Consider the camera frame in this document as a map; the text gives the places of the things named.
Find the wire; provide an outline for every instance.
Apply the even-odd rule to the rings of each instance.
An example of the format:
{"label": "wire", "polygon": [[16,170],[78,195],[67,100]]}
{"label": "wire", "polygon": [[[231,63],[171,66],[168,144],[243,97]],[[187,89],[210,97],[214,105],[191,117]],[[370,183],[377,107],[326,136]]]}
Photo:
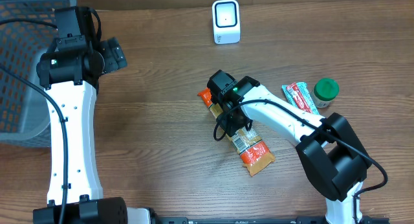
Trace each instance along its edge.
{"label": "wire", "polygon": [[59,121],[62,128],[62,135],[63,135],[63,195],[62,195],[62,205],[61,205],[61,211],[60,211],[60,217],[59,217],[59,224],[63,224],[64,218],[65,218],[65,208],[66,208],[66,201],[67,201],[67,189],[68,189],[68,145],[67,145],[67,131],[66,131],[66,119],[63,118],[63,113],[61,112],[58,104],[53,100],[52,97],[50,97],[44,90],[40,89],[33,83],[29,82],[28,80],[21,78],[20,76],[8,71],[6,67],[2,64],[0,64],[0,69],[3,70],[5,73],[9,74],[13,78],[19,80],[20,82],[23,82],[24,84],[28,85],[41,95],[43,95],[49,102],[52,104],[53,108],[56,110]]}
{"label": "wire", "polygon": [[23,19],[23,18],[15,18],[15,19],[6,19],[6,20],[2,20],[0,21],[0,25],[6,24],[6,23],[14,23],[14,22],[27,22],[27,23],[35,23],[35,24],[40,24],[40,25],[45,25],[45,26],[49,26],[49,27],[53,27],[53,28],[58,28],[58,26],[56,26],[53,23],[48,23],[45,21],[40,21],[40,20],[35,20],[35,19]]}
{"label": "wire", "polygon": [[326,138],[328,138],[330,140],[336,141],[337,143],[339,143],[339,144],[345,146],[346,148],[354,151],[355,153],[359,154],[359,156],[365,158],[367,161],[369,161],[370,163],[374,164],[374,166],[376,166],[380,170],[380,172],[382,173],[382,176],[384,177],[384,180],[381,183],[379,183],[377,185],[374,185],[374,186],[370,186],[368,188],[361,189],[361,190],[355,192],[355,194],[353,195],[353,203],[354,203],[354,217],[353,218],[355,220],[355,224],[358,224],[358,218],[357,218],[357,213],[356,213],[356,200],[359,199],[359,195],[360,194],[363,194],[364,192],[376,190],[378,188],[382,188],[383,186],[385,186],[387,184],[387,182],[388,182],[388,175],[387,175],[387,172],[385,171],[385,169],[379,163],[377,163],[374,159],[370,158],[369,156],[367,156],[366,154],[362,153],[361,151],[359,151],[359,150],[355,149],[354,147],[350,146],[348,143],[346,143],[346,142],[342,141],[341,139],[339,139],[339,138],[337,138],[337,137],[335,137],[335,136],[327,133],[323,129],[314,126],[313,124],[310,124],[305,119],[297,116],[297,114],[293,113],[291,110],[283,107],[282,105],[278,104],[277,102],[273,102],[273,101],[267,100],[267,99],[264,99],[264,100],[263,99],[256,99],[256,100],[249,100],[249,101],[246,101],[246,102],[241,102],[240,104],[237,104],[235,107],[233,107],[230,110],[228,110],[223,116],[221,116],[217,120],[217,123],[216,123],[216,125],[214,127],[214,132],[213,132],[214,139],[217,140],[217,141],[220,141],[226,135],[226,131],[224,131],[223,136],[218,139],[217,138],[217,129],[219,128],[220,123],[222,122],[222,120],[224,118],[226,118],[231,112],[235,111],[236,109],[240,108],[243,105],[246,105],[246,104],[254,104],[254,103],[259,103],[259,102],[262,102],[262,103],[265,103],[265,104],[272,104],[272,105],[274,105],[274,106],[282,109],[284,112],[286,112],[290,116],[294,117],[296,120],[298,120],[299,122],[301,122],[303,125],[306,125],[306,126],[312,128],[312,129],[315,129],[315,131],[319,132],[324,137],[326,137]]}

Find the gray plastic basket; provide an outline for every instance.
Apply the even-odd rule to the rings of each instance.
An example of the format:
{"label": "gray plastic basket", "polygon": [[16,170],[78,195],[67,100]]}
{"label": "gray plastic basket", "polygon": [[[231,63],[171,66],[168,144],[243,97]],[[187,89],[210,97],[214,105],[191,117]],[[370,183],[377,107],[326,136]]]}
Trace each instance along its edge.
{"label": "gray plastic basket", "polygon": [[[76,0],[0,0],[0,20],[29,18],[54,23],[53,10]],[[0,26],[0,63],[39,85],[36,64],[56,29],[33,23]],[[0,142],[26,147],[50,146],[50,121],[45,98],[0,71]]]}

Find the green lid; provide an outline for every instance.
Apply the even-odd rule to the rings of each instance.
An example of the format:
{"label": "green lid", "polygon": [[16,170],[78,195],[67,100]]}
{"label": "green lid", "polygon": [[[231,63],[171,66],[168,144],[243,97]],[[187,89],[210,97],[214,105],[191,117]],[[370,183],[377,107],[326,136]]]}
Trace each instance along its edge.
{"label": "green lid", "polygon": [[331,78],[322,78],[313,90],[315,96],[322,101],[331,101],[339,93],[339,85]]}

